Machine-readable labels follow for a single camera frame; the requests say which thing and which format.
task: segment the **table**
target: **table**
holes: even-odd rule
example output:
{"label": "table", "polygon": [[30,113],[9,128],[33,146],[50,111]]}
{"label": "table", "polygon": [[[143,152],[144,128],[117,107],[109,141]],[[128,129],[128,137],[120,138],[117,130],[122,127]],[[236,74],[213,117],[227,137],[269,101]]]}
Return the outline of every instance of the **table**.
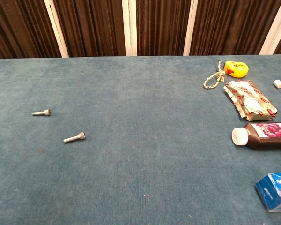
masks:
{"label": "table", "polygon": [[254,188],[281,150],[232,143],[247,121],[202,86],[218,60],[247,63],[281,122],[281,55],[0,60],[0,224],[281,224]]}

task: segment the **foil packet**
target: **foil packet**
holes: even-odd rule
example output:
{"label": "foil packet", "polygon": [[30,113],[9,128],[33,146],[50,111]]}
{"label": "foil packet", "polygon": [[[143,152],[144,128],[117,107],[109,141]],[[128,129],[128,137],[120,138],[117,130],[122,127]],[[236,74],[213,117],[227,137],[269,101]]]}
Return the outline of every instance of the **foil packet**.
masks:
{"label": "foil packet", "polygon": [[231,81],[226,83],[224,90],[240,116],[248,121],[271,120],[278,113],[268,98],[251,81]]}

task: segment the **screw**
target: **screw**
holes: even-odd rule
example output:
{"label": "screw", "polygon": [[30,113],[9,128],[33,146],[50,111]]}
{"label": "screw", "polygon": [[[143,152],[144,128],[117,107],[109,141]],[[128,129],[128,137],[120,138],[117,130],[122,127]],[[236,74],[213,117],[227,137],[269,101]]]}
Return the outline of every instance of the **screw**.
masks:
{"label": "screw", "polygon": [[67,139],[64,139],[64,143],[67,143],[67,142],[72,142],[72,141],[75,141],[75,140],[78,140],[78,139],[85,139],[86,136],[85,136],[85,133],[84,132],[80,132],[77,136],[74,136],[74,137],[69,137]]}
{"label": "screw", "polygon": [[51,116],[51,114],[52,114],[51,109],[46,109],[46,110],[43,111],[43,112],[32,112],[32,113],[31,113],[31,115],[33,115],[33,116],[42,116],[42,115]]}

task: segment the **box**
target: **box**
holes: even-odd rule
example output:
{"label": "box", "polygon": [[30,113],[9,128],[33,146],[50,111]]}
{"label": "box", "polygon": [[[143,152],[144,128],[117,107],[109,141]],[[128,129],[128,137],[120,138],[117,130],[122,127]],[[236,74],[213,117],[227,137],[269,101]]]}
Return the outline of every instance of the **box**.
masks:
{"label": "box", "polygon": [[256,188],[269,212],[281,212],[281,172],[269,173]]}

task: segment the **brown bottle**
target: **brown bottle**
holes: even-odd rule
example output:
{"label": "brown bottle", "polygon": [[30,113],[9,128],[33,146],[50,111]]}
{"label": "brown bottle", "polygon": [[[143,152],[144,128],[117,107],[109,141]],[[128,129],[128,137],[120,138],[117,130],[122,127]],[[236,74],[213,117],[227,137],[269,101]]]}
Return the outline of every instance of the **brown bottle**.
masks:
{"label": "brown bottle", "polygon": [[251,149],[281,149],[281,123],[248,123],[232,131],[236,145]]}

